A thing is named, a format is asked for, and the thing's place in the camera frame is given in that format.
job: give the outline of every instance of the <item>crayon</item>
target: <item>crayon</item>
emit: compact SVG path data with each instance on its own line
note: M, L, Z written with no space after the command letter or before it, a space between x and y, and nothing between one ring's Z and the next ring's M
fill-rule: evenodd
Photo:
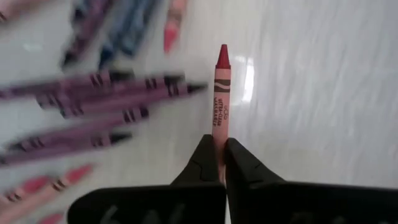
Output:
M131 138L131 134L96 134L88 138L77 139L76 141L60 142L60 144L54 147L31 150L28 153L0 155L0 167L9 167L25 162L40 161L60 156L70 156L83 152L99 151L129 138Z
M130 27L121 41L120 50L124 54L134 57L146 33L155 8L160 0L137 0L137 7L132 13Z
M77 169L68 171L63 177L46 185L43 190L27 198L16 206L9 207L0 214L0 223L8 224L28 215L35 209L45 205L55 197L59 196L64 190L77 184L82 178L86 177L93 170L93 165L88 164Z
M115 18L112 28L108 34L108 39L101 49L99 54L98 68L102 69L110 62L116 55L119 49L120 42L123 35L127 32L132 22L132 15L139 0L122 0L118 11L118 16Z
M33 177L21 184L16 189L0 195L0 213L7 207L23 201L30 195L35 194L51 181L48 176Z
M131 76L132 74L128 72L102 71L90 73L88 75L52 80L49 82L30 82L20 85L11 85L8 88L0 88L0 99L8 100L16 97L40 95L60 90L75 91L76 88L87 88L89 86L92 88L98 88L127 80Z
M76 95L65 92L48 93L38 96L36 100L42 108L51 108L54 106L67 107L73 105L74 103L96 101L110 95L121 95L126 92L139 93L141 91L165 88L171 83L177 83L183 79L184 74L164 75L158 78L144 78L115 83L111 88L99 88L96 91L78 91Z
M180 35L182 17L187 10L188 0L171 0L164 27L164 52L169 53Z
M7 22L44 1L47 0L1 0L0 23Z
M103 98L101 101L86 102L75 104L61 110L64 118L86 116L92 114L109 113L112 111L122 110L124 108L132 108L139 105L148 105L160 100L176 98L180 96L188 96L194 92L203 90L207 85L192 85L186 83L173 83L166 88L150 91L141 94L125 94L110 96Z
M72 44L65 52L62 67L76 62L90 44L94 35L103 23L105 15L113 4L113 0L95 0L90 7L86 18L81 22Z
M63 212L53 213L41 219L37 224L58 224L63 218Z
M71 139L81 139L93 133L109 131L118 126L132 124L148 116L149 112L145 107L127 109L102 118L99 121L90 121L70 128L31 136L25 140L11 144L7 149L10 151L31 151L34 149L52 147L60 142L71 141Z
M231 65L229 64L228 48L221 46L220 56L215 70L214 101L213 101L213 130L218 157L220 180L224 182L224 145L228 139L229 123L229 94L231 91Z

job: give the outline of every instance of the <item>pink crayon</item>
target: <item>pink crayon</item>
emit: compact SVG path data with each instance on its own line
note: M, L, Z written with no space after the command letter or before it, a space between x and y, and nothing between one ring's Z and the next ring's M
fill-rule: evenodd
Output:
M25 181L18 188L0 195L0 212L11 206L13 203L20 202L28 196L35 194L51 181L50 177L39 176Z
M54 213L45 218L41 221L37 222L37 224L58 224L63 218L63 213Z
M33 212L35 209L59 196L69 186L77 184L82 178L91 173L92 170L93 165L88 164L68 171L63 177L53 181L51 184L47 184L40 192L15 206L5 209L4 212L0 214L0 223L8 224L18 218L28 215L30 212Z
M182 17L187 10L188 0L171 0L164 28L164 52L169 53L180 35Z
M229 94L231 92L231 65L229 64L228 48L223 44L215 71L213 131L220 181L224 182L224 146L228 140Z
M6 22L46 0L1 0L0 22Z

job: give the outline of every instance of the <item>black device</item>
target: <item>black device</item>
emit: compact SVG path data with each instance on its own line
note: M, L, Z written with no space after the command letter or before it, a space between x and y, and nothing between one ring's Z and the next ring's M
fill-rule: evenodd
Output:
M170 184L95 190L72 204L69 224L398 223L398 190L285 181L237 140L225 146L226 189L213 137L204 135Z

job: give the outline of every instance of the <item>blue crayon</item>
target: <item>blue crayon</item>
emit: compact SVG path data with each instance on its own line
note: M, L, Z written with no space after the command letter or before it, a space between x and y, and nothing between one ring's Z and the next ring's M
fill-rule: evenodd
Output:
M130 27L121 42L121 51L131 57L137 54L145 36L149 21L160 0L137 0L137 7L132 14Z
M137 0L121 0L118 16L116 17L108 35L108 40L102 47L99 56L99 69L111 62L116 55L123 35L132 22L131 17L137 6Z

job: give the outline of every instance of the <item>tile floor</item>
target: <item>tile floor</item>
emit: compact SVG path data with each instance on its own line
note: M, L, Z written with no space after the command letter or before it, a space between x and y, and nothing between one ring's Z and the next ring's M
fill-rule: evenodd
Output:
M185 70L212 85L222 43L233 66L230 136L289 180L398 187L398 16L388 0L191 0L180 42L162 53L166 2L133 61L138 74ZM71 2L54 0L0 28L0 82L62 76ZM70 71L96 68L101 34ZM168 184L211 131L212 92L155 105L112 150L0 170L0 189L86 162L94 174L21 220L34 223L93 189ZM33 100L3 103L0 141L69 125Z

